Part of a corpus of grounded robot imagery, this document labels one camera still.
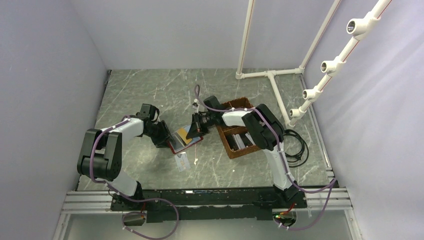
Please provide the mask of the red leather card holder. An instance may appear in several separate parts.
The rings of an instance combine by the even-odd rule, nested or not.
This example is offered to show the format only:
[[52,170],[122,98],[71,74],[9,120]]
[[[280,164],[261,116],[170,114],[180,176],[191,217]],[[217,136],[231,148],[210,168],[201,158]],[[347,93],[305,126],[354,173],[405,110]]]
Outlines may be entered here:
[[170,139],[168,140],[168,146],[173,152],[173,154],[178,154],[183,152],[185,149],[197,144],[203,140],[202,136],[187,138],[189,133],[190,126],[186,125],[179,128],[171,134]]

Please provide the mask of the gold striped credit card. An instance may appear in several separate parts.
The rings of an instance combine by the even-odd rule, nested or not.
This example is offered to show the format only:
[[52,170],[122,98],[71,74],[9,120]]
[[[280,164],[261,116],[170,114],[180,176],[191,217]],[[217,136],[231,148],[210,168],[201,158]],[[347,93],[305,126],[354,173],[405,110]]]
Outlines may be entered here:
[[176,136],[177,138],[184,144],[187,145],[188,143],[190,143],[192,141],[191,138],[187,138],[188,135],[188,131],[186,130],[185,127],[181,127],[179,128],[176,132]]

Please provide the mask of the white card stack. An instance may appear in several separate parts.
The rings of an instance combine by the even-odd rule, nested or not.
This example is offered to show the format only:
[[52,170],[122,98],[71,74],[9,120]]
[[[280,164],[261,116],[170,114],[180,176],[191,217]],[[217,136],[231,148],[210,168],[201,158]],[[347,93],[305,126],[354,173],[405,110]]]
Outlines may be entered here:
[[249,133],[231,134],[226,137],[229,147],[233,151],[243,150],[255,146]]

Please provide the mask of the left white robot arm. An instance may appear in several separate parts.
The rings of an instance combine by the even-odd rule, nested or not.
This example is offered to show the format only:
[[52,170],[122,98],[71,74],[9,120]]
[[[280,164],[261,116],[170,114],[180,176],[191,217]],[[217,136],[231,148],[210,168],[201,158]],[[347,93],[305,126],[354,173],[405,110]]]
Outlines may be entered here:
[[123,196],[129,209],[139,209],[144,203],[143,189],[122,169],[123,145],[134,138],[148,137],[156,148],[168,148],[171,133],[159,116],[160,110],[156,106],[144,103],[136,114],[125,115],[112,126],[88,129],[84,134],[77,172]]

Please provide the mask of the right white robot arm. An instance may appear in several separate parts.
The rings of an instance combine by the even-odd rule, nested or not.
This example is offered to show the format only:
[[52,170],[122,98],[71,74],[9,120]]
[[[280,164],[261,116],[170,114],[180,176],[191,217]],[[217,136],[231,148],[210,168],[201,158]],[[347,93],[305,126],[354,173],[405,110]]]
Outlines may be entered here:
[[221,104],[213,95],[199,101],[207,111],[192,115],[187,139],[202,137],[212,125],[245,127],[253,143],[265,154],[270,166],[273,185],[279,189],[275,194],[276,203],[287,208],[295,201],[295,194],[289,189],[295,183],[284,151],[285,129],[265,104],[256,107],[230,107]]

